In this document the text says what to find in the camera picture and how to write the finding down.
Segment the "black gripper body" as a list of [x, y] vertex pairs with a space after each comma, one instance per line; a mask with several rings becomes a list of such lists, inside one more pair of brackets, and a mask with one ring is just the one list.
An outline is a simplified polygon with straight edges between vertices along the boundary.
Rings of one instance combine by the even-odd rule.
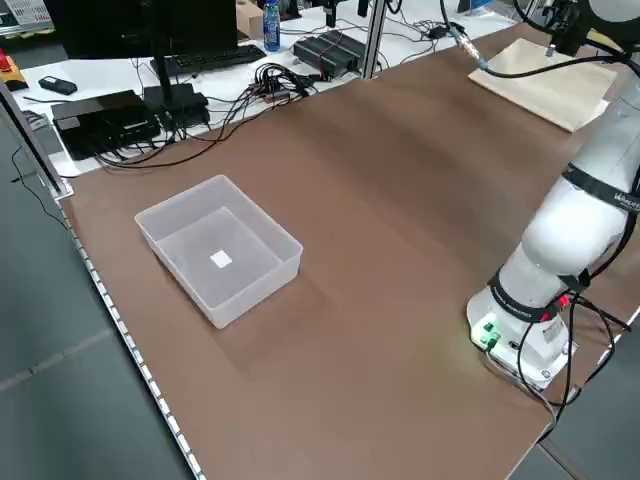
[[549, 23], [572, 23], [586, 21], [589, 17], [589, 2], [578, 0], [554, 0], [548, 5]]

